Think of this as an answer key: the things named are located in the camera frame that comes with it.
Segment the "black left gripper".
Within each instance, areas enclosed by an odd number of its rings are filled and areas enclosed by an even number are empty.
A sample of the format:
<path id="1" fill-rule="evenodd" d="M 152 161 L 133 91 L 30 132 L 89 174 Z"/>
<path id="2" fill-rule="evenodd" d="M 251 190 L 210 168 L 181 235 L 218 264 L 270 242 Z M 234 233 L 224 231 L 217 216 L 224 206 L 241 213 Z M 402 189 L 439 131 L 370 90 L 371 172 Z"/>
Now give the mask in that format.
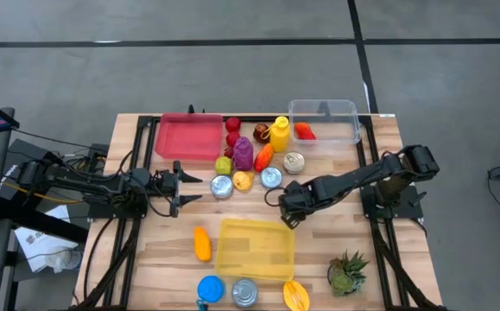
<path id="1" fill-rule="evenodd" d="M 179 206 L 202 198 L 201 195 L 180 195 L 179 180 L 184 183 L 199 183 L 201 179 L 191 176 L 180 169 L 180 162 L 174 161 L 171 170 L 156 171 L 155 191 L 169 202 L 169 216 L 177 217 Z"/>

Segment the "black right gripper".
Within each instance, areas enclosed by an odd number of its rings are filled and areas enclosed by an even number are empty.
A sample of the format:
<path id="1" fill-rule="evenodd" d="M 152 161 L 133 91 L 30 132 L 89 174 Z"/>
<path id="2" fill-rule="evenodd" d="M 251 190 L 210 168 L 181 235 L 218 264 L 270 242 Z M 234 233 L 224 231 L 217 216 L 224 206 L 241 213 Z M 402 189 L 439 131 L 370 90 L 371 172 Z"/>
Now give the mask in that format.
<path id="1" fill-rule="evenodd" d="M 289 220 L 284 215 L 319 211 L 323 203 L 321 200 L 322 194 L 323 181 L 321 179 L 312 179 L 303 184 L 297 181 L 290 182 L 278 197 L 282 221 L 289 224 L 290 229 L 295 229 L 300 221 L 298 219 Z"/>

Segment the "green toy pear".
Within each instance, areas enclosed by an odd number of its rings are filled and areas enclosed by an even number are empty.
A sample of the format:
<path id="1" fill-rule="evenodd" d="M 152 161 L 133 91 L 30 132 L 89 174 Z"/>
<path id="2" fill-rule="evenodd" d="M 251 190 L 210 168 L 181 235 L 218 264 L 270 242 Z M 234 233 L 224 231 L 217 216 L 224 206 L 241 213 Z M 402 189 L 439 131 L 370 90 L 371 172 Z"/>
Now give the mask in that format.
<path id="1" fill-rule="evenodd" d="M 215 161 L 215 171 L 217 175 L 230 175 L 232 170 L 232 159 L 228 156 L 220 156 Z"/>

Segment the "purple plastic bottle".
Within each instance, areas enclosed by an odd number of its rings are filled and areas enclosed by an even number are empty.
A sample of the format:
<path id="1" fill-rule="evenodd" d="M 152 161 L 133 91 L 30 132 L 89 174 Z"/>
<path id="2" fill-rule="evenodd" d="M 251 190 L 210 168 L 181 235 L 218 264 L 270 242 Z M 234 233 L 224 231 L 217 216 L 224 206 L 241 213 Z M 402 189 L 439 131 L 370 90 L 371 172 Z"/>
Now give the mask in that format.
<path id="1" fill-rule="evenodd" d="M 233 163 L 237 170 L 250 171 L 253 168 L 253 145 L 250 140 L 241 136 L 233 147 Z"/>

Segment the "yellow plastic bottle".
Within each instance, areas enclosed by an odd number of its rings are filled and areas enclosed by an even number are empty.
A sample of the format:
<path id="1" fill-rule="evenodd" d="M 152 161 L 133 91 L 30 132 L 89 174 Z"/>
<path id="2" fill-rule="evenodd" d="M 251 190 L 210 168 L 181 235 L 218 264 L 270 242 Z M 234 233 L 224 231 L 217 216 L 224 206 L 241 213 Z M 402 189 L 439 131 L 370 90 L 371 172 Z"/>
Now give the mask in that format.
<path id="1" fill-rule="evenodd" d="M 275 152 L 283 152 L 288 146 L 289 134 L 289 120 L 280 116 L 262 133 L 261 138 L 268 138 Z"/>

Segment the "red-orange toy fruit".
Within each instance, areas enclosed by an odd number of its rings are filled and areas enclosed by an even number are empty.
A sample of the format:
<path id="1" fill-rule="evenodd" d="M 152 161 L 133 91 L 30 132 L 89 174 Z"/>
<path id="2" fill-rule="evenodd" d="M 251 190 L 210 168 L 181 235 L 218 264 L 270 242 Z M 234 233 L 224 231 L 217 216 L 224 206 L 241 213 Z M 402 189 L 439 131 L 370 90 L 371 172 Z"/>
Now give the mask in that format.
<path id="1" fill-rule="evenodd" d="M 304 141 L 313 141 L 317 137 L 313 133 L 311 126 L 305 122 L 299 122 L 294 125 L 294 133 L 297 139 Z"/>

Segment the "dark brown-red toy fruit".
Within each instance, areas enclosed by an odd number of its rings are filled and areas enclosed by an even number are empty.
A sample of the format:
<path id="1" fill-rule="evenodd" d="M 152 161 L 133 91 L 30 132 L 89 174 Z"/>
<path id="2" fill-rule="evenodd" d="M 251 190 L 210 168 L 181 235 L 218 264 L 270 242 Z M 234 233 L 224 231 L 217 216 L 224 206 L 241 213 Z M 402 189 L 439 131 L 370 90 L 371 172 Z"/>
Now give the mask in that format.
<path id="1" fill-rule="evenodd" d="M 267 124 L 257 124 L 253 131 L 254 139 L 262 144 L 269 142 L 269 127 Z"/>

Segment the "blue plastic bottle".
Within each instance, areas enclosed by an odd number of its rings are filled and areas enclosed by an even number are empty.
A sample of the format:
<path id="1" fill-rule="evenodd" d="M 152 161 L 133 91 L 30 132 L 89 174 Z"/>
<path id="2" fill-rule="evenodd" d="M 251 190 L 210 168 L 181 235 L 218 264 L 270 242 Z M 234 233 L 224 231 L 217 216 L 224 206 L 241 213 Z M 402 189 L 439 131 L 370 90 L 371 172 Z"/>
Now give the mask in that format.
<path id="1" fill-rule="evenodd" d="M 225 294 L 224 281 L 218 276 L 205 276 L 199 282 L 197 305 L 199 311 L 207 311 L 210 303 L 219 302 Z"/>

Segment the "silver tin can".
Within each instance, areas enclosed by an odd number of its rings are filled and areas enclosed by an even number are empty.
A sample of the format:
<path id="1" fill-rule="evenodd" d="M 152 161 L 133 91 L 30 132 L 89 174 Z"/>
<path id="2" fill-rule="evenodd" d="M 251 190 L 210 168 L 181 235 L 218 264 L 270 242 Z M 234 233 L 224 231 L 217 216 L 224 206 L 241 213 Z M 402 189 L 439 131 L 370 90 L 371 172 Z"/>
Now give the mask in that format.
<path id="1" fill-rule="evenodd" d="M 282 172 L 275 167 L 266 167 L 260 173 L 260 182 L 266 188 L 276 188 L 282 184 Z"/>
<path id="2" fill-rule="evenodd" d="M 210 189 L 212 195 L 216 199 L 226 199 L 229 198 L 233 191 L 233 182 L 230 176 L 227 175 L 217 175 L 210 183 Z"/>

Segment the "yellow translucent plastic tray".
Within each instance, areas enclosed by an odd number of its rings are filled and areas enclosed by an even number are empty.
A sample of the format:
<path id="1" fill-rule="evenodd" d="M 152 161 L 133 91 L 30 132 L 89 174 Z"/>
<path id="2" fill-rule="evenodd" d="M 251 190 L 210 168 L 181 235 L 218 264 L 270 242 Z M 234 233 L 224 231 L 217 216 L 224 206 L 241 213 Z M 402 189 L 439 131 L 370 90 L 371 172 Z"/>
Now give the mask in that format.
<path id="1" fill-rule="evenodd" d="M 294 277 L 294 232 L 261 220 L 224 219 L 218 236 L 215 271 L 270 281 Z"/>

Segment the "red plastic tray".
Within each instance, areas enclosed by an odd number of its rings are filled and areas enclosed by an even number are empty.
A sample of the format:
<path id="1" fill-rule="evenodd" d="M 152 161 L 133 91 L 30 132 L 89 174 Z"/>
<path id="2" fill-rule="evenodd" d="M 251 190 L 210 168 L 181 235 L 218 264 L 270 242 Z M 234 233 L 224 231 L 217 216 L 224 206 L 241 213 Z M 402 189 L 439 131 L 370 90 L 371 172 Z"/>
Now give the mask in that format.
<path id="1" fill-rule="evenodd" d="M 155 153 L 171 160 L 214 161 L 223 142 L 223 117 L 205 113 L 161 116 Z"/>

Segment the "yellow toy pear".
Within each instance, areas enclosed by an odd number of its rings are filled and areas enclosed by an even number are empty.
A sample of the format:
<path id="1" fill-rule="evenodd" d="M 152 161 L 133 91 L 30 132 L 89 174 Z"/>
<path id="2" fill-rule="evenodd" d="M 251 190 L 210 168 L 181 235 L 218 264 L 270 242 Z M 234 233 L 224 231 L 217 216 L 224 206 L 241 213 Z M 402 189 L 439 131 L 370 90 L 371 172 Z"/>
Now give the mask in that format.
<path id="1" fill-rule="evenodd" d="M 254 174 L 249 171 L 237 171 L 232 176 L 234 187 L 241 192 L 249 191 L 253 186 Z"/>

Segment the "orange toy mango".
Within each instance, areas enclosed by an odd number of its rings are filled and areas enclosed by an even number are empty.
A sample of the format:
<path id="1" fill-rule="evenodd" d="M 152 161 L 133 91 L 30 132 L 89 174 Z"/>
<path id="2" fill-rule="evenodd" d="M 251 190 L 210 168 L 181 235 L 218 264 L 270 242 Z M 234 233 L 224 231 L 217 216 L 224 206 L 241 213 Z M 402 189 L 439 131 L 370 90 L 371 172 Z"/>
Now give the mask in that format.
<path id="1" fill-rule="evenodd" d="M 207 231 L 202 227 L 193 230 L 194 252 L 201 262 L 209 262 L 212 259 L 212 244 Z"/>

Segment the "tin can with pull tab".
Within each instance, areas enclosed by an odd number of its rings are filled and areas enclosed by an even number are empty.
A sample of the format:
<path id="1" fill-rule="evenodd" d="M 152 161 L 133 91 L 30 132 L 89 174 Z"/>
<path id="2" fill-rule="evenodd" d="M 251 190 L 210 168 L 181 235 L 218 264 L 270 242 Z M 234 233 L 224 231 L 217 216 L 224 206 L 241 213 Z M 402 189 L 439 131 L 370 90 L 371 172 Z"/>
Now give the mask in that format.
<path id="1" fill-rule="evenodd" d="M 288 152 L 283 158 L 283 167 L 288 174 L 297 175 L 305 167 L 305 158 L 299 152 Z"/>

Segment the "small green succulent plant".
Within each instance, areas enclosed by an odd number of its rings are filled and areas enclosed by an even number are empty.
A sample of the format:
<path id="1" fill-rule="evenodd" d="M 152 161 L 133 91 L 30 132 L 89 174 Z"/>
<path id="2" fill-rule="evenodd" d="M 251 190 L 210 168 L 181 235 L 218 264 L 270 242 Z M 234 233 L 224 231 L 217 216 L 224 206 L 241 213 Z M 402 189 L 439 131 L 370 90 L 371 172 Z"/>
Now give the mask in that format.
<path id="1" fill-rule="evenodd" d="M 342 257 L 330 260 L 327 281 L 334 296 L 348 296 L 358 292 L 366 281 L 363 269 L 369 261 L 363 259 L 363 253 L 356 251 L 351 257 L 348 252 Z"/>

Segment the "green labelled tuna can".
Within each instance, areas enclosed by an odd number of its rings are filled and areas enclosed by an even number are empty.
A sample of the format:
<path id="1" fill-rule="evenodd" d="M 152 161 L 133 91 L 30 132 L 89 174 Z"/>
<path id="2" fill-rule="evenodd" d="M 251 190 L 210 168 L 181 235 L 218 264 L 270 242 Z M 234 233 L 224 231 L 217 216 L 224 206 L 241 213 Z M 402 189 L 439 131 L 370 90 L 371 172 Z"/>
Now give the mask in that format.
<path id="1" fill-rule="evenodd" d="M 237 280 L 231 288 L 231 297 L 240 308 L 249 308 L 257 303 L 257 285 L 248 278 Z"/>

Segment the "black power strip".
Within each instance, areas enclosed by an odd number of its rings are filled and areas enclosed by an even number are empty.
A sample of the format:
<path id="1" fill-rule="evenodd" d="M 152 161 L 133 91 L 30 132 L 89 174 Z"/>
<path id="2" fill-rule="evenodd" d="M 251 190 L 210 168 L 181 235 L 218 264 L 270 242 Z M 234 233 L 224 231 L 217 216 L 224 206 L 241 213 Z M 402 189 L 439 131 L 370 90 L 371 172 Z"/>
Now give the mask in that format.
<path id="1" fill-rule="evenodd" d="M 84 170 L 88 173 L 99 174 L 104 171 L 108 156 L 109 146 L 101 143 L 93 143 L 87 153 L 88 160 Z"/>

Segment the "clear plastic container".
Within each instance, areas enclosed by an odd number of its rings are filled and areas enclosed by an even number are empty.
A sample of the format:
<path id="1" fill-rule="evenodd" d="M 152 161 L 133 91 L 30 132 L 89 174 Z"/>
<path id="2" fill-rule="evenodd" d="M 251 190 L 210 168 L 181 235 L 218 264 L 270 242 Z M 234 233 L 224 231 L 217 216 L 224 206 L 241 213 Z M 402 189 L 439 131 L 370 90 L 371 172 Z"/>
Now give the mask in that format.
<path id="1" fill-rule="evenodd" d="M 291 137 L 299 144 L 355 144 L 361 140 L 358 111 L 346 99 L 294 99 L 288 104 Z M 316 140 L 296 138 L 294 125 L 308 123 Z"/>

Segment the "clear plastic cup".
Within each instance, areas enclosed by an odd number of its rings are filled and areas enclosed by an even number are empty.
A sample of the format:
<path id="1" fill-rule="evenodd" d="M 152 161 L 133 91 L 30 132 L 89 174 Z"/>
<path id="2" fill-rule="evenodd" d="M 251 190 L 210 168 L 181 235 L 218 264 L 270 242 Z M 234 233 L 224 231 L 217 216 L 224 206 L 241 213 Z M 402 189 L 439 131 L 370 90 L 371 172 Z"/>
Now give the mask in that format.
<path id="1" fill-rule="evenodd" d="M 83 252 L 74 248 L 57 246 L 49 251 L 45 257 L 47 267 L 54 273 L 61 273 L 64 270 L 76 270 L 82 262 Z"/>

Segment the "black equipment stand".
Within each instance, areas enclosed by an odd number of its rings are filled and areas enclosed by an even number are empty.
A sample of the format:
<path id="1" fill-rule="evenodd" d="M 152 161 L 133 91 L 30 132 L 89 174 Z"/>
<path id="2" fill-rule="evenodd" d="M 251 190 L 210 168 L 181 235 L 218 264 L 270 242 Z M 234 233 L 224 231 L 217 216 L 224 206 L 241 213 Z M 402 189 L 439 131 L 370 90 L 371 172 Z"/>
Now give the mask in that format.
<path id="1" fill-rule="evenodd" d="M 22 165 L 31 160 L 46 160 L 55 156 L 47 149 L 16 139 L 5 151 L 3 176 L 0 182 L 0 219 L 9 219 L 15 225 L 46 233 L 57 238 L 84 243 L 88 230 L 65 219 L 55 219 L 37 210 L 45 199 L 28 197 L 26 193 L 5 185 L 16 186 Z"/>

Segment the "white paper sheets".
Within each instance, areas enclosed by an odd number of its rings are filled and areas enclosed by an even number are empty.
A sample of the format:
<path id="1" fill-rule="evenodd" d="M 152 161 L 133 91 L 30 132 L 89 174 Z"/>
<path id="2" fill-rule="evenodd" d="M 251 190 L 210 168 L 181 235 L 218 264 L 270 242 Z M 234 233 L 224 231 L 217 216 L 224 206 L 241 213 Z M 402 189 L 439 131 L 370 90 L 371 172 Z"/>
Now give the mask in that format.
<path id="1" fill-rule="evenodd" d="M 25 227 L 18 227 L 14 233 L 28 259 L 28 266 L 34 273 L 47 267 L 46 254 L 56 252 L 60 247 L 73 249 L 79 245 L 64 238 L 56 238 Z"/>

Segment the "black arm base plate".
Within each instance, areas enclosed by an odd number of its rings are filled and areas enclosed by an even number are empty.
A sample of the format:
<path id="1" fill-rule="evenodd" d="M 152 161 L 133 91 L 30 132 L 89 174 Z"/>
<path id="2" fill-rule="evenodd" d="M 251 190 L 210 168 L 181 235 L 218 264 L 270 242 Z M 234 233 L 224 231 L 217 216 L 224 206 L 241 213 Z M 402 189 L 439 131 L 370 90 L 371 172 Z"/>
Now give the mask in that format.
<path id="1" fill-rule="evenodd" d="M 89 219 L 142 219 L 146 216 L 148 204 L 141 200 L 110 203 L 90 204 Z"/>
<path id="2" fill-rule="evenodd" d="M 403 189 L 399 199 L 391 206 L 382 206 L 378 203 L 373 187 L 362 187 L 360 195 L 364 215 L 368 219 L 421 219 L 423 217 L 421 199 L 426 193 L 419 194 L 414 185 Z"/>

